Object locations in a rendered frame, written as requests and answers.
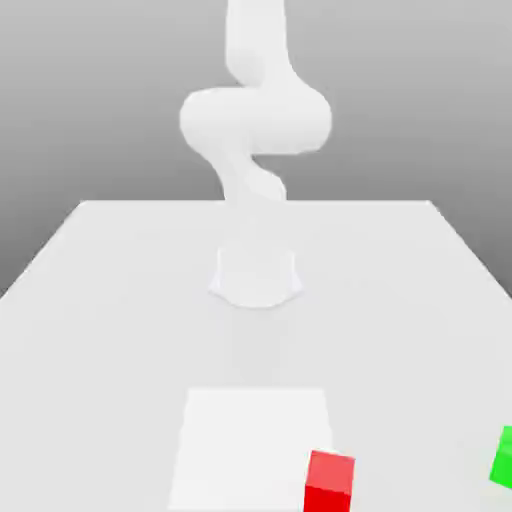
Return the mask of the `small green cube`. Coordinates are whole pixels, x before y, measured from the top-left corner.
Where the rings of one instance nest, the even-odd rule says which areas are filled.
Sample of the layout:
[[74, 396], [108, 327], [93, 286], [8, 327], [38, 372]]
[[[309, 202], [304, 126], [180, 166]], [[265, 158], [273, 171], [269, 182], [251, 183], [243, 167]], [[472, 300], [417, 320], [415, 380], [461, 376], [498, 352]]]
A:
[[489, 479], [512, 489], [512, 426], [503, 427]]

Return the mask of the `small red cube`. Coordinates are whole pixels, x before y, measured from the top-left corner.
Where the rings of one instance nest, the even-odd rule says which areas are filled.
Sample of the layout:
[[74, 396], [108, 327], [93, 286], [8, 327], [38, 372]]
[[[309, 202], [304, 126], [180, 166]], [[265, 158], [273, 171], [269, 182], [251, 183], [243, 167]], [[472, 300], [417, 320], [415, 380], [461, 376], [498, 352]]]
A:
[[350, 512], [355, 459], [313, 450], [305, 482], [303, 512]]

